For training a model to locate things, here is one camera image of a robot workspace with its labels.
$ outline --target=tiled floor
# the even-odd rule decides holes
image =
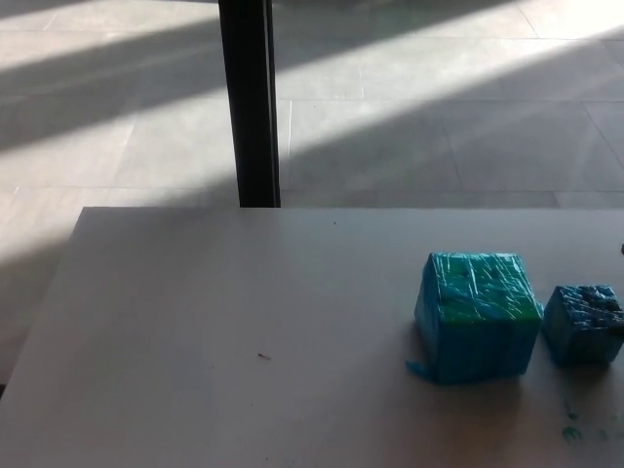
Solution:
[[[620,3],[274,0],[284,205],[624,208]],[[216,1],[2,1],[0,382],[83,206],[233,163]]]

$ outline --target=small blue cube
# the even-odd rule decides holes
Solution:
[[[560,366],[606,364],[624,342],[624,312],[610,286],[557,286],[543,332]]]
[[[414,316],[426,375],[441,384],[525,373],[542,320],[511,253],[431,253]]]

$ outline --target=large blue cube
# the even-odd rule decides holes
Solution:
[[[557,286],[543,330],[561,366],[610,363],[624,341],[624,312],[610,286]]]
[[[441,384],[525,373],[541,308],[511,253],[431,253],[414,311],[430,378]]]

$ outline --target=grout line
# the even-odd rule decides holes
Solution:
[[[286,156],[286,173],[284,174],[284,185],[288,189],[291,186],[291,140],[293,139],[293,101],[289,101],[289,143]]]
[[[550,193],[553,195],[553,198],[555,199],[555,208],[559,208],[559,209],[564,208],[564,206],[562,205],[562,202],[559,200],[559,197],[557,196],[557,194],[561,192],[551,190]]]
[[[362,90],[362,99],[366,99],[365,93],[364,93],[364,78],[362,76],[362,68],[360,68],[358,66],[358,73],[360,74],[360,89]]]
[[[89,92],[89,93],[2,93],[0,92],[0,100],[2,98],[91,98],[91,97],[99,97],[105,95],[105,93],[101,92]],[[227,97],[203,97],[197,96],[195,97],[200,101],[216,101],[216,102],[228,102]],[[317,97],[297,97],[292,99],[286,98],[278,98],[276,99],[278,102],[290,102],[291,105],[293,101],[299,102],[362,102],[361,98],[317,98]],[[501,104],[501,103],[542,103],[542,104],[559,104],[559,103],[623,103],[624,98],[620,99],[571,99],[571,98],[562,98],[562,99],[543,99],[543,98],[507,98],[507,97],[498,97],[498,98],[439,98],[439,99],[423,99],[416,97],[400,97],[400,98],[387,98],[387,97],[369,97],[365,99],[366,102],[397,102],[401,104],[406,103],[425,103],[425,104],[434,104],[434,103],[492,103],[492,104]]]
[[[614,61],[615,63],[617,63],[617,65],[619,66],[620,70],[624,70],[624,63],[622,63],[620,60],[617,59],[615,54],[611,52],[611,49],[606,46],[604,41],[601,41],[600,45],[604,49],[604,52],[606,53],[606,56],[609,57],[611,59],[611,61]]]
[[[105,188],[107,188],[109,190],[114,187],[113,184],[115,183],[115,180],[117,180],[117,175],[119,173],[119,168],[121,167],[122,162],[124,161],[124,156],[126,154],[126,149],[128,149],[128,142],[130,141],[130,138],[132,138],[133,134],[135,133],[135,128],[137,127],[137,120],[138,120],[138,114],[139,113],[140,113],[139,106],[137,106],[136,109],[135,109],[135,115],[133,117],[133,124],[132,124],[132,126],[130,128],[130,131],[128,132],[128,135],[126,136],[126,140],[124,141],[124,143],[122,145],[121,154],[119,155],[119,160],[117,161],[117,164],[115,165],[115,170],[113,171],[113,178],[111,180],[111,184],[108,185],[107,187],[105,187]]]
[[[9,221],[9,218],[10,218],[10,215],[11,215],[11,208],[13,207],[13,205],[16,202],[16,197],[18,196],[18,192],[19,191],[20,191],[19,187],[16,187],[14,189],[13,194],[11,196],[11,201],[5,207],[3,212],[0,212],[0,224],[5,224],[5,223],[7,223]]]
[[[83,186],[83,185],[54,185],[54,186],[28,186],[23,185],[20,187],[16,187],[14,189],[13,194],[18,194],[19,190],[28,189],[28,190],[47,190],[47,189],[75,189],[75,190],[141,190],[141,191],[152,191],[152,190],[175,190],[175,191],[195,191],[198,187],[193,186],[169,186],[169,185],[158,185],[158,186],[132,186],[132,185],[123,185],[123,186],[107,186],[107,185],[94,185],[94,186]],[[296,191],[304,191],[307,188],[292,188],[288,189],[288,191],[296,192]],[[377,190],[377,189],[366,189],[364,191],[368,192],[391,192],[391,193],[471,193],[471,194],[480,194],[480,193],[490,193],[490,194],[499,194],[499,193],[620,193],[624,194],[624,190],[587,190],[587,189],[538,189],[538,190],[474,190],[474,189],[457,189],[457,190],[421,190],[421,189],[400,189],[400,190]]]
[[[533,23],[530,22],[530,20],[528,19],[527,14],[525,13],[525,11],[523,10],[523,7],[517,2],[514,2],[515,7],[518,9],[518,11],[520,12],[520,14],[524,17],[524,19],[526,20],[526,22],[528,23],[528,25],[530,26],[530,28],[533,30],[533,33],[535,34],[535,37],[533,39],[542,39],[539,34],[537,33],[537,31],[535,30],[535,26],[533,26]]]
[[[48,28],[50,27],[50,25],[52,24],[52,21],[54,21],[54,20],[57,18],[57,16],[58,16],[58,15],[59,15],[59,12],[54,13],[54,14],[52,15],[52,17],[50,18],[50,20],[48,21],[48,24],[46,24],[46,25],[43,27],[43,29],[42,29],[42,30],[43,30],[43,31],[47,31],[47,30],[48,30]]]
[[[452,159],[452,165],[455,168],[455,175],[457,176],[457,182],[459,183],[460,191],[465,191],[463,181],[461,180],[461,175],[459,175],[459,165],[457,164],[457,158],[455,158],[455,150],[452,149],[452,145],[450,144],[449,132],[447,131],[447,126],[445,124],[444,117],[438,117],[440,125],[442,126],[442,131],[445,134],[445,140],[447,141],[448,152],[450,153],[450,159]]]
[[[581,105],[583,106],[583,109],[585,110],[585,113],[589,117],[589,120],[592,122],[592,124],[594,124],[594,128],[598,131],[600,136],[603,138],[603,141],[606,143],[606,147],[611,150],[611,154],[613,155],[613,157],[615,158],[617,163],[620,165],[622,170],[624,170],[624,163],[622,163],[622,161],[620,160],[617,152],[615,151],[615,149],[613,149],[613,147],[611,146],[611,143],[609,143],[608,139],[606,139],[605,134],[603,134],[603,131],[601,130],[601,128],[598,126],[598,124],[594,120],[594,117],[592,117],[592,113],[587,108],[587,104],[585,102],[581,102]]]

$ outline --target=floor tile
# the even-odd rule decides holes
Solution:
[[[79,2],[57,10],[49,30],[154,31],[189,23],[177,2],[106,0]]]
[[[29,231],[42,234],[49,229],[70,234],[84,207],[106,206],[107,199],[105,188],[21,187],[4,220],[12,231],[24,235]]]
[[[111,188],[109,207],[199,207],[197,190],[181,188]]]
[[[622,166],[580,103],[458,102],[443,113],[466,190],[624,189]]]
[[[371,15],[354,5],[274,2],[276,43],[290,39],[365,39],[374,36]]]
[[[375,208],[377,194],[369,190],[282,190],[284,208]]]
[[[509,99],[624,100],[624,68],[596,41],[484,42]]]
[[[292,189],[456,190],[440,121],[393,102],[294,101]]]
[[[361,56],[365,98],[503,98],[488,74],[482,40],[409,36],[373,45]]]
[[[0,31],[42,30],[54,18],[54,6],[62,0],[3,0]]]
[[[127,106],[112,96],[1,103],[0,185],[109,185],[135,120]]]
[[[227,99],[223,48],[203,35],[158,35],[137,47],[137,93],[161,102],[191,97]]]
[[[603,46],[617,62],[624,66],[624,41],[603,41]]]
[[[177,3],[177,10],[175,12],[176,21],[189,23],[198,21],[213,21],[216,23],[216,29],[218,29],[218,2],[206,0],[199,2],[175,0],[175,2]]]
[[[0,222],[3,222],[6,219],[9,207],[11,206],[11,202],[13,202],[13,197],[15,196],[15,193],[16,189],[0,189]]]
[[[624,5],[611,0],[524,0],[519,2],[537,35],[579,39],[616,33],[624,20]]]
[[[101,44],[105,35],[99,32],[0,31],[0,67],[11,69],[42,60],[81,59]],[[68,66],[71,60],[63,63]]]
[[[276,92],[285,99],[363,98],[359,57],[349,41],[280,41]]]
[[[285,185],[282,184],[280,189],[285,190]],[[219,186],[204,187],[198,194],[200,207],[217,209],[240,207],[236,180],[228,180]]]
[[[277,101],[277,144],[280,155],[280,187],[289,188],[291,184],[289,161],[291,157],[291,135],[293,126],[293,102]]]
[[[415,34],[421,37],[536,37],[535,31],[516,3],[500,3],[483,9],[475,9],[467,15],[452,16],[419,28]]]
[[[561,208],[624,209],[624,192],[557,192],[555,196]]]
[[[0,334],[34,321],[69,236],[57,234],[0,224]]]
[[[104,206],[106,196],[105,189],[18,190],[0,223],[0,330],[32,323],[78,215]]]
[[[290,103],[280,103],[280,147],[288,148]],[[114,185],[126,188],[201,188],[235,180],[229,106],[191,98],[143,109]]]
[[[624,102],[587,102],[585,107],[611,149],[624,164]]]
[[[552,192],[392,192],[377,194],[378,208],[556,208]]]

